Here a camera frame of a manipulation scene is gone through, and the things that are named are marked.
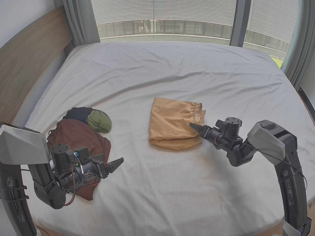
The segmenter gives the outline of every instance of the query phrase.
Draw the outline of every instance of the bed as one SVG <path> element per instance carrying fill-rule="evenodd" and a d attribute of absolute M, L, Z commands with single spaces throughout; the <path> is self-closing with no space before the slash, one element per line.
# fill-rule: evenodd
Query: bed
<path fill-rule="evenodd" d="M 154 97 L 201 102 L 210 126 L 238 117 L 243 138 L 264 119 L 286 128 L 298 138 L 307 201 L 314 200 L 315 127 L 266 53 L 183 41 L 95 43 L 70 52 L 26 127 L 47 136 L 72 107 L 103 110 L 112 120 L 112 130 L 102 134 L 112 145 L 108 160 L 124 157 L 124 163 L 101 181 L 92 201 L 76 197 L 62 210 L 40 202 L 30 174 L 23 172 L 37 225 L 73 236 L 236 236 L 281 222 L 274 166 L 260 153 L 235 168 L 207 141 L 179 152 L 149 144 Z"/>

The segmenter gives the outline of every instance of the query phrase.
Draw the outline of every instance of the curtain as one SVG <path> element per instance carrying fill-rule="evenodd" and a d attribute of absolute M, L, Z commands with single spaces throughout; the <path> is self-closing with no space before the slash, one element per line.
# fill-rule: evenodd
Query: curtain
<path fill-rule="evenodd" d="M 54 0 L 65 8 L 74 47 L 100 42 L 91 0 Z"/>
<path fill-rule="evenodd" d="M 309 67 L 315 45 L 315 0 L 299 0 L 298 15 L 291 43 L 281 69 L 296 90 Z"/>

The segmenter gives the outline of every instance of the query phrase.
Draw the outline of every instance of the green grass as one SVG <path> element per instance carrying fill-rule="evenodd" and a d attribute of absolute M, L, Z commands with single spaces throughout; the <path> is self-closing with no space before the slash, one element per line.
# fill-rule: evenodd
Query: green grass
<path fill-rule="evenodd" d="M 276 62 L 276 64 L 278 65 L 279 68 L 281 68 L 282 63 L 283 63 L 283 59 L 279 59 L 279 58 L 275 58 L 275 57 L 271 57 L 274 62 Z"/>

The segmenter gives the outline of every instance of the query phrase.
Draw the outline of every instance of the white wall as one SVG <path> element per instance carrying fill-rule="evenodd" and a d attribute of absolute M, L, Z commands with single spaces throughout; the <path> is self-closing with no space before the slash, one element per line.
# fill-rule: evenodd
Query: white wall
<path fill-rule="evenodd" d="M 0 0 L 0 48 L 31 22 L 55 8 L 53 0 Z M 0 201 L 1 236 L 14 236 Z"/>
<path fill-rule="evenodd" d="M 300 86 L 312 103 L 313 108 L 315 108 L 315 49 L 313 51 L 309 68 L 303 74 Z"/>

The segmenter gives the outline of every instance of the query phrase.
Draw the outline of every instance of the headboard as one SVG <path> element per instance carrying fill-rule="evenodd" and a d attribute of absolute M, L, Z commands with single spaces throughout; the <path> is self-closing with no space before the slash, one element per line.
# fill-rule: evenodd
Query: headboard
<path fill-rule="evenodd" d="M 0 121 L 12 123 L 28 92 L 73 39 L 60 6 L 43 15 L 0 49 Z"/>

